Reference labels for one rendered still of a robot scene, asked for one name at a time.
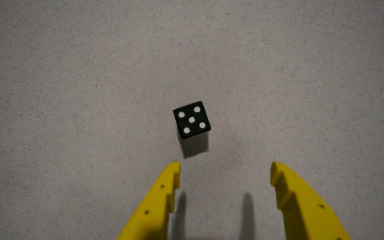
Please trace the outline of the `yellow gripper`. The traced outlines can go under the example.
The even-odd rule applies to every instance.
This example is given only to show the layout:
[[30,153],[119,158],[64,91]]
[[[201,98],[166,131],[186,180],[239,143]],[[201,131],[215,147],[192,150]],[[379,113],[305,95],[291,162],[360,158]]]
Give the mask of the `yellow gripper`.
[[[161,172],[115,240],[167,240],[180,162]],[[334,210],[293,169],[273,161],[270,185],[283,213],[286,240],[352,240]]]

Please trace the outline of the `black die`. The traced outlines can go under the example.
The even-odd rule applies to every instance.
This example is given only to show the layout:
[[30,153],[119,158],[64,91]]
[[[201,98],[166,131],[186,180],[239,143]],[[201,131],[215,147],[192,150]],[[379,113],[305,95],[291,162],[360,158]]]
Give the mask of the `black die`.
[[173,114],[182,139],[211,130],[202,101],[174,109]]

